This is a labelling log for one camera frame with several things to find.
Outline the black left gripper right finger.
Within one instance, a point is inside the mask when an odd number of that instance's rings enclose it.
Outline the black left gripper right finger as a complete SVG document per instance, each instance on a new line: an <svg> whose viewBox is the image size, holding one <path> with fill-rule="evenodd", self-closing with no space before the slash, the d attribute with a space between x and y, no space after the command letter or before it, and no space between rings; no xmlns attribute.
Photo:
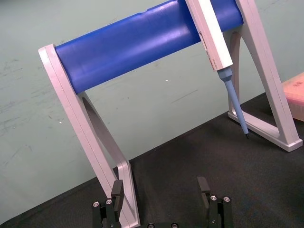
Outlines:
<svg viewBox="0 0 304 228"><path fill-rule="evenodd" d="M204 228L232 227L232 200L229 196L222 198L212 194L207 179L197 177L201 203L203 207Z"/></svg>

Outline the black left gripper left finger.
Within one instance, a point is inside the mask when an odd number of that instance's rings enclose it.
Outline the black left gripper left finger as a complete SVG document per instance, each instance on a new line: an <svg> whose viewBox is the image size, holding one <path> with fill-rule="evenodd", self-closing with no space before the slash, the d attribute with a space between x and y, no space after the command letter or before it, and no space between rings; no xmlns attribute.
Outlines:
<svg viewBox="0 0 304 228"><path fill-rule="evenodd" d="M124 186L122 180L115 180L111 197L104 202L95 201L92 204L93 228L121 228L119 221L124 200Z"/></svg>

